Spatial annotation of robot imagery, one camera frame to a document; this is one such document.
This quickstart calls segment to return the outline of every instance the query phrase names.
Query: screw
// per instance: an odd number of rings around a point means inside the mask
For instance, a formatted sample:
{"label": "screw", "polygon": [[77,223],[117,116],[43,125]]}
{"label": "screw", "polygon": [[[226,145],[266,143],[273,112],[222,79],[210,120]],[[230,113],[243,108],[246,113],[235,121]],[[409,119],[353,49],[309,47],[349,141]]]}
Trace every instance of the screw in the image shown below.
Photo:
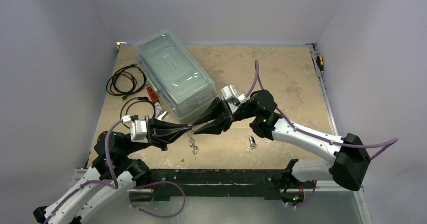
{"label": "screw", "polygon": [[251,144],[251,149],[255,149],[257,144],[255,143],[255,139],[253,137],[249,137],[249,143]]}

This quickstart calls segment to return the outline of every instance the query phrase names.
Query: black cable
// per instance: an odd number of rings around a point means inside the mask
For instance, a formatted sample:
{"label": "black cable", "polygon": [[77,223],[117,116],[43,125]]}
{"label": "black cable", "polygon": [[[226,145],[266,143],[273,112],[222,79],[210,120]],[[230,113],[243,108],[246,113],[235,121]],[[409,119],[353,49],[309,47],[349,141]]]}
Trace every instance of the black cable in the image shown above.
{"label": "black cable", "polygon": [[121,108],[121,110],[120,110],[120,119],[122,118],[122,114],[123,114],[124,107],[126,107],[126,105],[127,105],[129,102],[133,101],[133,100],[138,100],[138,101],[136,101],[136,102],[132,102],[132,104],[130,104],[130,105],[127,107],[126,112],[125,112],[125,116],[127,115],[128,111],[129,111],[129,109],[130,109],[130,107],[131,107],[131,106],[133,106],[134,104],[136,104],[136,103],[138,103],[138,102],[147,102],[147,103],[150,103],[151,107],[153,108],[153,115],[151,116],[151,118],[154,118],[154,115],[156,114],[156,107],[154,106],[154,103],[152,103],[152,102],[148,99],[148,97],[134,97],[134,98],[129,99],[126,103],[124,103],[123,107],[122,107],[122,108]]}
{"label": "black cable", "polygon": [[[143,84],[138,89],[136,88],[138,81],[136,80],[135,76],[126,71],[127,69],[131,69],[131,68],[137,68],[139,70],[139,72],[141,72],[141,74],[143,75],[143,78],[144,78]],[[122,91],[116,86],[117,79],[119,79],[120,76],[127,77],[132,82],[132,88],[129,91]],[[107,89],[108,94],[113,95],[113,96],[122,97],[124,100],[128,96],[135,94],[137,92],[140,92],[144,88],[144,86],[146,85],[146,80],[147,80],[147,78],[144,75],[141,68],[139,68],[137,66],[137,64],[131,64],[131,65],[125,66],[125,67],[119,69],[118,71],[116,71],[113,74],[113,76],[110,77],[110,79],[108,79],[107,85],[105,86],[105,89]]]}

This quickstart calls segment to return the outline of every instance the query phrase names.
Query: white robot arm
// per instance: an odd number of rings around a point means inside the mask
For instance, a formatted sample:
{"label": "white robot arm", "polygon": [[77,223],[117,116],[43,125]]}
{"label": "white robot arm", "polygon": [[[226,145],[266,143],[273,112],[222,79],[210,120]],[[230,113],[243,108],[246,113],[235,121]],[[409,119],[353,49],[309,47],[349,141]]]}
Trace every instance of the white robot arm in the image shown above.
{"label": "white robot arm", "polygon": [[[113,128],[103,132],[95,145],[95,151],[99,156],[92,162],[92,166],[88,168],[82,179],[56,203],[37,208],[34,211],[36,220],[43,224],[88,223],[97,210],[118,195],[135,186],[166,179],[154,179],[152,176],[154,172],[156,172],[154,176],[164,175],[165,177],[168,173],[173,173],[175,177],[169,179],[174,182],[172,184],[186,186],[186,192],[191,196],[201,194],[200,186],[211,185],[218,187],[218,195],[224,192],[228,196],[230,190],[236,191],[237,184],[243,191],[235,196],[245,197],[247,193],[256,194],[254,191],[248,191],[247,188],[257,190],[265,187],[267,190],[260,191],[260,196],[264,195],[265,199],[282,198],[283,200],[281,195],[285,194],[289,186],[314,180],[334,180],[346,189],[359,190],[371,158],[357,136],[350,133],[346,137],[330,135],[291,122],[282,112],[281,114],[275,112],[276,109],[280,110],[267,90],[254,92],[248,99],[244,95],[238,95],[232,85],[225,86],[221,92],[223,96],[215,98],[193,125],[167,123],[158,119],[149,119],[148,116],[144,120],[139,120],[137,116],[124,116],[116,125],[130,124],[130,134],[112,133]],[[205,179],[200,182],[200,170],[184,170],[185,178],[181,179],[177,178],[178,171],[181,170],[150,170],[142,160],[132,160],[127,157],[130,153],[149,146],[167,150],[168,144],[192,130],[194,125],[206,123],[198,127],[194,134],[218,135],[227,131],[233,122],[247,118],[254,118],[249,125],[257,136],[293,144],[320,156],[322,160],[293,159],[284,170],[254,170],[254,175],[259,174],[259,176],[253,180],[253,183],[248,184],[250,180],[245,180],[240,186],[239,181],[234,180],[233,177],[236,173],[240,174],[239,171],[242,170],[226,170],[221,173],[221,184],[218,184],[215,178],[212,183],[208,183],[209,181]],[[204,174],[207,178],[215,177],[218,176],[218,171],[220,170],[204,170]],[[232,177],[229,183],[226,183],[228,175]],[[169,191],[170,195],[177,194],[167,188],[162,191]],[[139,192],[150,192],[150,189],[141,189]],[[204,196],[217,196],[209,191],[203,193]]]}

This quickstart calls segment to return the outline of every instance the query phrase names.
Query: purple cable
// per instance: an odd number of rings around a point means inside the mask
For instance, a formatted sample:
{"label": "purple cable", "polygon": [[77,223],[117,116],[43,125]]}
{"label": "purple cable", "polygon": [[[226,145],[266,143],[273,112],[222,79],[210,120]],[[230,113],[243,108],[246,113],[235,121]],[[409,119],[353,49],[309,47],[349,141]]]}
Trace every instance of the purple cable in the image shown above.
{"label": "purple cable", "polygon": [[394,139],[388,140],[387,142],[373,144],[373,145],[352,145],[352,144],[339,143],[339,142],[334,142],[333,144],[342,146],[342,147],[351,147],[351,148],[379,148],[379,147],[390,147],[391,145],[395,144],[397,141],[399,141],[398,138],[394,138]]}
{"label": "purple cable", "polygon": [[123,123],[122,119],[114,123],[111,126],[111,128],[108,130],[107,134],[105,135],[105,158],[107,159],[108,169],[110,170],[110,174],[114,182],[114,186],[112,188],[115,190],[119,188],[119,184],[117,182],[117,177],[116,177],[116,174],[114,173],[113,162],[111,161],[111,157],[110,157],[110,135],[113,132],[113,130],[121,123]]}
{"label": "purple cable", "polygon": [[145,214],[147,214],[147,215],[150,215],[150,216],[156,217],[156,218],[168,219],[168,218],[172,218],[172,217],[177,216],[179,213],[181,213],[181,212],[182,212],[182,210],[184,209],[184,206],[185,206],[185,193],[184,193],[184,190],[181,188],[181,186],[179,186],[178,184],[173,183],[173,182],[170,182],[170,181],[159,181],[159,182],[154,182],[154,183],[151,183],[151,184],[148,184],[148,185],[138,186],[138,187],[135,187],[134,189],[142,189],[142,188],[146,188],[146,187],[150,187],[150,186],[158,185],[158,184],[171,184],[171,185],[175,186],[176,188],[178,188],[178,189],[179,189],[179,191],[181,191],[181,193],[182,193],[182,197],[184,197],[184,200],[183,200],[183,202],[182,202],[182,206],[181,206],[181,208],[180,208],[176,213],[174,213],[174,214],[172,214],[172,215],[156,215],[156,214],[154,214],[154,213],[148,212],[148,211],[146,211],[146,210],[144,210],[144,209],[141,209],[141,208],[137,207],[137,206],[132,202],[131,198],[129,197],[130,205],[131,205],[133,208],[135,208],[135,209],[137,209],[137,210],[139,210],[139,211],[141,211],[141,212],[143,212],[143,213],[145,213]]}
{"label": "purple cable", "polygon": [[[253,89],[255,87],[255,84],[256,84],[256,80],[258,80],[259,85],[261,86],[261,89],[264,90],[264,86],[262,85],[262,82],[261,82],[261,77],[259,76],[259,62],[258,62],[258,60],[255,60],[255,77],[254,77],[254,82],[252,83],[252,86],[249,89],[249,92],[245,94],[246,97],[248,97],[252,93],[252,91],[253,91]],[[293,130],[295,130],[297,132],[300,132],[302,134],[305,134],[307,136],[316,138],[318,140],[321,140],[321,141],[324,141],[324,142],[327,142],[327,143],[331,143],[331,140],[329,140],[327,138],[324,138],[324,137],[312,134],[310,132],[301,130],[299,128],[296,128],[294,126],[294,124],[286,116],[286,114],[282,110],[280,110],[279,107],[276,107],[276,109],[283,116],[283,118],[285,119],[285,121],[292,127]],[[372,160],[373,158],[377,157],[380,153],[382,153],[384,150],[386,150],[388,147],[390,147],[391,145],[395,144],[397,141],[399,141],[398,138],[394,138],[394,139],[389,140],[387,142],[383,142],[383,143],[379,143],[379,144],[374,144],[374,145],[352,145],[352,144],[338,143],[338,142],[333,142],[332,144],[335,144],[335,145],[338,145],[338,146],[343,146],[343,147],[349,147],[349,148],[379,148],[379,147],[383,147],[378,152],[376,152],[375,154],[372,155],[372,157],[371,157],[371,160]]]}
{"label": "purple cable", "polygon": [[380,153],[384,152],[384,150],[388,149],[391,145],[393,145],[393,144],[387,145],[387,146],[383,147],[382,149],[378,150],[378,152],[376,152],[375,154],[373,154],[371,156],[371,160],[375,159],[378,155],[380,155]]}
{"label": "purple cable", "polygon": [[248,93],[245,94],[245,97],[249,97],[249,95],[251,95],[253,89],[255,88],[256,80],[259,80],[259,64],[258,64],[258,60],[255,60],[255,77],[254,77],[254,81],[252,82],[251,88],[249,88]]}
{"label": "purple cable", "polygon": [[308,203],[309,200],[311,200],[311,198],[313,198],[314,191],[316,190],[316,186],[317,186],[317,180],[314,181],[313,191],[311,192],[309,197],[306,200],[304,200],[304,202],[301,203],[301,205],[295,205],[296,208],[303,207],[304,205],[306,205]]}

